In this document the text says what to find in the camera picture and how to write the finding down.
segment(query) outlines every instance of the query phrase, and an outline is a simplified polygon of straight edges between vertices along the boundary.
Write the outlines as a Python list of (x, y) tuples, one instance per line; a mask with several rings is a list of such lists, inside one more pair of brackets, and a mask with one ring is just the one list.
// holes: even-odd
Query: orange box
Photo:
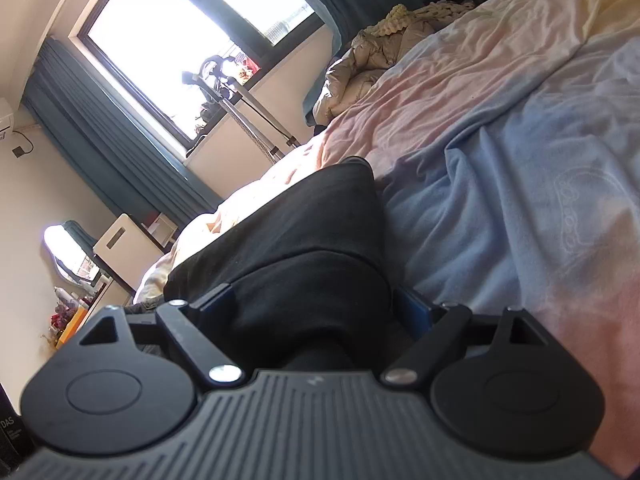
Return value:
[(80, 323), (82, 323), (82, 320), (84, 319), (84, 317), (88, 312), (89, 311), (85, 309), (83, 306), (78, 307), (78, 310), (76, 311), (74, 316), (71, 318), (71, 321), (69, 321), (68, 325), (66, 326), (65, 331), (60, 336), (60, 339), (58, 339), (56, 348), (60, 348), (64, 343), (66, 343), (69, 340), (69, 338), (73, 334), (76, 333), (76, 330), (78, 330)]

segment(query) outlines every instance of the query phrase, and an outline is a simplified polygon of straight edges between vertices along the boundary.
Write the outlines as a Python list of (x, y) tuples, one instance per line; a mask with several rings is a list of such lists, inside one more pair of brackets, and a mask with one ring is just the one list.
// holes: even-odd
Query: bottle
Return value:
[(53, 288), (56, 292), (56, 296), (60, 300), (60, 303), (65, 304), (69, 308), (78, 308), (78, 300), (76, 300), (71, 294), (69, 294), (64, 288), (55, 286)]

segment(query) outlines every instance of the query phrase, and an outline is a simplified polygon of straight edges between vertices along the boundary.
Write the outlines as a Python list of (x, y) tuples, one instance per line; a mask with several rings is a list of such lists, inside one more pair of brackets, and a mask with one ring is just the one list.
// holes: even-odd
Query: round pad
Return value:
[(23, 419), (45, 446), (73, 455), (127, 453), (161, 440), (191, 413), (193, 384), (172, 362), (133, 344), (65, 347), (22, 394)]
[(604, 412), (597, 384), (577, 364), (526, 345), (445, 368), (431, 385), (431, 404), (473, 448), (516, 460), (586, 449)]
[(110, 415), (134, 404), (142, 394), (142, 384), (133, 375), (119, 370), (98, 370), (74, 379), (66, 398), (76, 410), (89, 415)]

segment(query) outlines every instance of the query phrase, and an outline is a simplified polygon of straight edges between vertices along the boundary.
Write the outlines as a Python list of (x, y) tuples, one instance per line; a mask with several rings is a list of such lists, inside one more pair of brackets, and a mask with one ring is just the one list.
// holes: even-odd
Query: window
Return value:
[(182, 72), (200, 72), (211, 56), (231, 58), (233, 75), (250, 88), (320, 25), (305, 0), (99, 0), (79, 38), (189, 149), (224, 112), (184, 85)]

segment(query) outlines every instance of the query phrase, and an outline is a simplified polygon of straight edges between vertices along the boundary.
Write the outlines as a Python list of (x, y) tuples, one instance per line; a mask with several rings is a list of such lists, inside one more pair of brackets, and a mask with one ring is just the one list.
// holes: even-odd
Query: air conditioner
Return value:
[(5, 98), (0, 97), (0, 140), (14, 130), (14, 112)]

